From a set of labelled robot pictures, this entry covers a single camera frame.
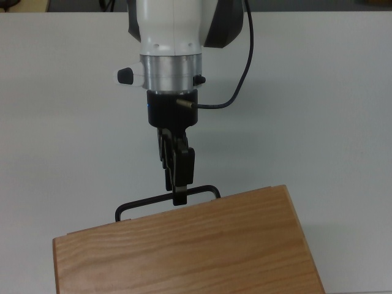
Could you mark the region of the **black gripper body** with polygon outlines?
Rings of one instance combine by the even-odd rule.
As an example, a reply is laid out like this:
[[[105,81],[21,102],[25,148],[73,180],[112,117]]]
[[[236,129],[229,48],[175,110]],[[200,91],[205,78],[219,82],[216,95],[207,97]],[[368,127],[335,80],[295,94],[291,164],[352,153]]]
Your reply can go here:
[[[198,110],[180,106],[178,99],[198,102],[198,91],[185,93],[156,92],[148,90],[148,122],[154,127],[190,127],[198,121]]]

